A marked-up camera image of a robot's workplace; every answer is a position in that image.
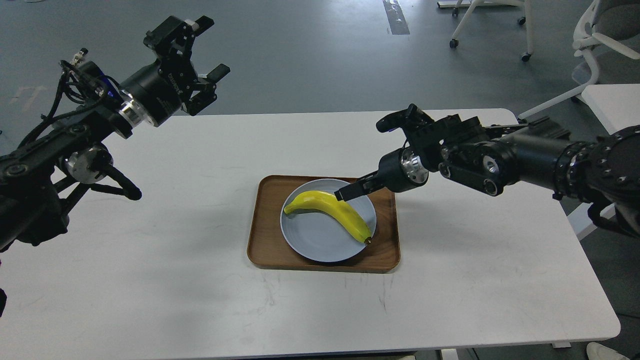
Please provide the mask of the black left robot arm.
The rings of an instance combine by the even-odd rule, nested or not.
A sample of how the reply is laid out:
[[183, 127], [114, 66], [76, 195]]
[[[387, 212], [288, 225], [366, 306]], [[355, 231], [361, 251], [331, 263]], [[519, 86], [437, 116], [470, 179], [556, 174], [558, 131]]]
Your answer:
[[196, 116], [217, 100], [217, 84], [230, 68], [218, 64], [198, 74], [191, 60], [195, 39], [214, 23], [205, 15], [169, 16], [143, 41], [156, 60], [123, 82], [86, 61], [86, 48], [61, 61], [50, 111], [1, 157], [2, 252], [15, 241], [38, 246], [65, 234], [71, 210], [88, 191], [142, 198], [103, 140], [113, 133], [128, 139], [139, 124], [158, 127], [180, 110]]

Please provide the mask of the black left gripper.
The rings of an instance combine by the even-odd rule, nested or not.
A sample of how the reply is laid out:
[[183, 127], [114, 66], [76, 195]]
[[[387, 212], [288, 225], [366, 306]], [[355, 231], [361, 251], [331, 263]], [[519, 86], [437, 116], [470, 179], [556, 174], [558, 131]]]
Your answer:
[[191, 62], [195, 39], [213, 25], [215, 21], [205, 15], [195, 21], [169, 16], [146, 32], [143, 44], [157, 59], [121, 85], [141, 103], [153, 126], [162, 125], [182, 105], [183, 111], [196, 116], [217, 100], [217, 84], [231, 72], [230, 67], [218, 64], [210, 73], [197, 76]]

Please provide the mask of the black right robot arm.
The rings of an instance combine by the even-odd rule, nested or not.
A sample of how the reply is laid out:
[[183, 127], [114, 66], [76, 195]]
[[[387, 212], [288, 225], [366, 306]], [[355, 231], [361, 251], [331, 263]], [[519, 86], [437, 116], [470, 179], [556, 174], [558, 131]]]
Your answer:
[[339, 201], [381, 189], [402, 193], [426, 184], [430, 173], [496, 197], [518, 182], [550, 189], [556, 200], [587, 203], [598, 228], [639, 237], [639, 126], [595, 142], [571, 141], [548, 117], [485, 127], [478, 117], [439, 120], [415, 104], [378, 120], [378, 132], [400, 129], [401, 148], [387, 153], [377, 171], [334, 192]]

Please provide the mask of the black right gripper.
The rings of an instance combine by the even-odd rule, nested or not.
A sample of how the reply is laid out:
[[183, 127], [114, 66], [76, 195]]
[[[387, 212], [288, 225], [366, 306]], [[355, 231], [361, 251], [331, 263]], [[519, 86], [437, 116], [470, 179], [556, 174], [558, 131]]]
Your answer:
[[398, 148], [380, 159], [378, 171], [339, 188], [334, 191], [334, 196], [338, 201], [348, 202], [368, 196], [370, 188], [380, 188], [382, 184], [389, 191], [402, 193], [422, 187], [428, 179], [429, 171], [423, 166], [420, 155], [413, 148]]

